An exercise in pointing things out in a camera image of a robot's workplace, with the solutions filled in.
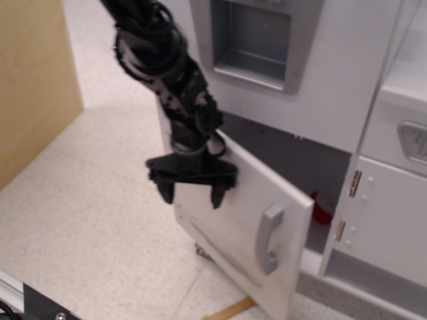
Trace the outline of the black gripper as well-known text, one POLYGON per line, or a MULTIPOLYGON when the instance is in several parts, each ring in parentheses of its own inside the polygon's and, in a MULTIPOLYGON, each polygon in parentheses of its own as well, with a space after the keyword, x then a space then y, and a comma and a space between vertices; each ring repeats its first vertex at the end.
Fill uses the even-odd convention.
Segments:
POLYGON ((176 183, 210 185, 211 203, 220 208, 226 191, 236 185, 237 167, 222 159, 227 147, 211 153, 207 147, 195 153, 170 153, 146 161, 149 178, 167 204, 172 204, 176 183))

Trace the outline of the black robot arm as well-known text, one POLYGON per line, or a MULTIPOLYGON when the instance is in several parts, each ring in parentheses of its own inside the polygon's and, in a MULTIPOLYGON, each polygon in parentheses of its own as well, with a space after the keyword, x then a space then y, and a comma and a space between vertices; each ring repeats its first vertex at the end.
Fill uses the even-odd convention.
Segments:
POLYGON ((211 186, 217 209, 234 187, 238 169, 222 161, 225 153, 210 153, 224 115, 207 90, 198 64, 170 10, 159 1, 103 1, 115 21, 114 51, 123 70, 155 93, 171 127, 173 152, 149 159, 149 178, 166 203, 172 203, 176 183, 211 186))

